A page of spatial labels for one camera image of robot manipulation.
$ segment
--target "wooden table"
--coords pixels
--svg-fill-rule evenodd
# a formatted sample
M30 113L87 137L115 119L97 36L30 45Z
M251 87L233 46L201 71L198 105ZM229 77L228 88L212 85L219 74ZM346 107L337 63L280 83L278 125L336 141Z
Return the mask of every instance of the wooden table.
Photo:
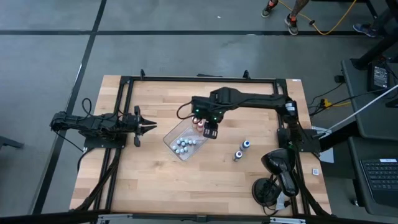
M120 76L104 76L95 114L112 113L119 80ZM310 128L301 81L286 82L289 96L297 101L302 126ZM135 147L133 135L129 135L121 154L113 212L264 215L251 195L251 187L256 179L270 176L260 158L278 148L278 120L274 110L228 111L219 125L217 139L209 139L185 162L173 155L163 142L163 137L181 122L176 117L180 105L189 102L193 95L208 96L210 91L222 86L241 92L273 93L272 85L266 83L134 82L130 111L139 105L142 116L157 122L157 128L141 137L141 147ZM181 116L189 114L189 110L190 106L182 109ZM250 149L239 162L233 162L233 154L245 139L251 142ZM82 160L70 208L79 206L97 184L103 157L104 149L95 149ZM306 186L330 213L319 161L310 153L300 153L300 157ZM314 168L320 175L312 175ZM104 208L107 192L106 186L100 208ZM303 213L300 196L297 204ZM277 215L291 216L292 209L288 207Z

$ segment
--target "table leg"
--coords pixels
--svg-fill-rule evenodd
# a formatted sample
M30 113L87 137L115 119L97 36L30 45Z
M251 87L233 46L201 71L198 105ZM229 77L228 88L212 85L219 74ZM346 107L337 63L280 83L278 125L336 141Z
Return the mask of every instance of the table leg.
M328 136L321 138L319 140L321 145L321 152L326 151L334 145L337 145L338 143L347 140L351 136L359 136L358 124L356 123L356 121L353 121L350 124L347 124L346 126L340 128L339 130L332 132Z
M19 143L17 141L0 136L0 148L1 148L1 146L12 146L12 147L16 147L16 148L21 148L24 145L23 145L23 143Z

